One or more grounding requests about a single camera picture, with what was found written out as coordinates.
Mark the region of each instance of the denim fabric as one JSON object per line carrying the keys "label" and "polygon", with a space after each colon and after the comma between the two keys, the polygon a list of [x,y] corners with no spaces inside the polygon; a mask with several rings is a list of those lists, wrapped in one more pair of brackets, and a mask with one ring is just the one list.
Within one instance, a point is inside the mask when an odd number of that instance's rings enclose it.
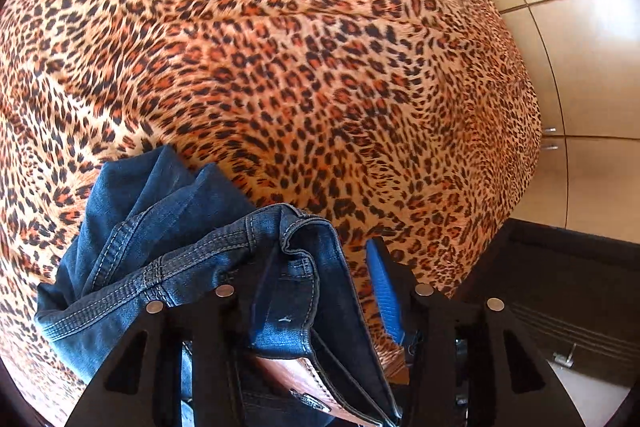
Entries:
{"label": "denim fabric", "polygon": [[[247,280],[244,267],[258,258],[267,268]],[[321,292],[321,280],[330,291]],[[38,288],[35,320],[63,362],[89,382],[149,301],[193,302],[223,283],[233,283],[240,297],[243,286],[257,292],[250,325],[256,353],[312,358],[313,326],[376,404],[386,414],[395,410],[331,224],[288,204],[256,210],[215,165],[193,173],[169,147],[103,166],[55,284]],[[184,358],[188,401],[187,350]],[[255,378],[245,380],[250,425],[252,418],[285,426],[332,419],[296,411],[256,389]],[[252,413],[256,408],[279,412]]]}

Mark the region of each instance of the denim pants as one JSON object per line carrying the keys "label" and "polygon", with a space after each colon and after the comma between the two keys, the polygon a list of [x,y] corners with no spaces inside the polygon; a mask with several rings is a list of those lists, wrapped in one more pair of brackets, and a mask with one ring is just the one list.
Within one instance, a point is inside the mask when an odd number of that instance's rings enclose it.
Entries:
{"label": "denim pants", "polygon": [[[268,270],[240,281],[242,267],[258,257]],[[102,167],[55,284],[38,288],[35,320],[88,383],[147,303],[193,302],[235,280],[257,288],[251,351],[311,357],[312,329],[320,331],[371,398],[389,414],[395,410],[331,224],[288,204],[256,209],[214,164],[191,172],[171,147]],[[185,424],[190,373],[184,349]],[[322,426],[333,419],[271,394],[254,375],[241,374],[241,381],[248,425]]]}

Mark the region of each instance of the leopard print bedspread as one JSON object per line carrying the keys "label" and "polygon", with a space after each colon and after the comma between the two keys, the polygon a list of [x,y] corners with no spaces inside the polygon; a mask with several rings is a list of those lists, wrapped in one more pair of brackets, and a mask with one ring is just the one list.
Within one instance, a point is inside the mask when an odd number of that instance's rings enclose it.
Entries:
{"label": "leopard print bedspread", "polygon": [[258,206],[334,224],[380,358],[363,245],[447,294],[529,183],[535,93],[491,0],[8,0],[0,355],[64,423],[82,384],[33,326],[100,166],[172,144]]}

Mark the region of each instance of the leopard print blanket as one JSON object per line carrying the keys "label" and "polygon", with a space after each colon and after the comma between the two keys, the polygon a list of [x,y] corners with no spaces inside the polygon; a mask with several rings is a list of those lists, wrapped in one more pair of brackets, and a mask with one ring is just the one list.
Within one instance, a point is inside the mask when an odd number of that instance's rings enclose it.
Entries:
{"label": "leopard print blanket", "polygon": [[110,160],[172,144],[258,206],[331,220],[385,367],[363,245],[448,295],[529,183],[535,93],[491,0],[8,0],[0,355],[60,425],[82,383],[33,326]]}

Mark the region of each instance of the round metal rivet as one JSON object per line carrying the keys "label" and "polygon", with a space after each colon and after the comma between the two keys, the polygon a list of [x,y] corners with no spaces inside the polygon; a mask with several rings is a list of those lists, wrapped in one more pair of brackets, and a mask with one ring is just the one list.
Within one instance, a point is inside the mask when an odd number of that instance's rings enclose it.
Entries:
{"label": "round metal rivet", "polygon": [[149,302],[149,304],[146,305],[146,312],[147,313],[158,313],[162,311],[162,308],[164,308],[164,302],[162,301],[151,301]]}
{"label": "round metal rivet", "polygon": [[235,291],[236,289],[230,284],[223,284],[216,288],[216,295],[218,297],[230,297]]}
{"label": "round metal rivet", "polygon": [[501,312],[504,309],[504,302],[495,297],[491,297],[486,302],[487,307],[494,312]]}
{"label": "round metal rivet", "polygon": [[420,284],[415,285],[415,292],[423,297],[428,297],[433,294],[433,286],[426,282],[421,282]]}

